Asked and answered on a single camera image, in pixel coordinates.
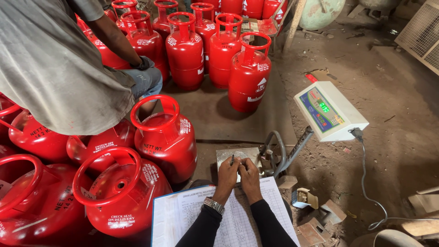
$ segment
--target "paper tag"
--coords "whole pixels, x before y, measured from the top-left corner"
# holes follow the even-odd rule
[[[242,38],[242,40],[246,43],[249,44],[250,43],[250,35],[246,35]],[[241,51],[245,51],[245,46],[241,47]]]
[[[96,196],[90,193],[90,191],[81,187],[81,193],[88,199],[96,200]]]
[[[169,28],[171,29],[171,34],[175,32],[175,25],[172,23],[169,23]]]
[[[6,195],[6,193],[12,188],[12,184],[6,183],[3,180],[0,180],[0,199]]]

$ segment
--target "small cardboard box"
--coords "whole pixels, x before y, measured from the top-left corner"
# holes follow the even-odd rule
[[[299,202],[297,199],[297,193],[299,192],[303,192],[306,194],[306,202]],[[293,193],[291,194],[291,204],[294,207],[298,207],[298,208],[304,208],[306,206],[311,206],[313,209],[318,209],[319,208],[319,199],[317,198],[317,196],[314,196],[313,194],[311,194],[309,192],[309,189],[305,189],[305,188],[298,188],[297,190],[293,191]]]

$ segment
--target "wooden stick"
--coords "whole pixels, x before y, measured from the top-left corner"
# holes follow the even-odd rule
[[[297,4],[293,21],[291,23],[290,30],[288,31],[288,37],[282,50],[283,54],[286,54],[289,51],[290,46],[293,43],[294,34],[296,33],[297,26],[299,25],[300,18],[302,17],[302,12],[305,4],[306,0],[299,0],[299,3]]]

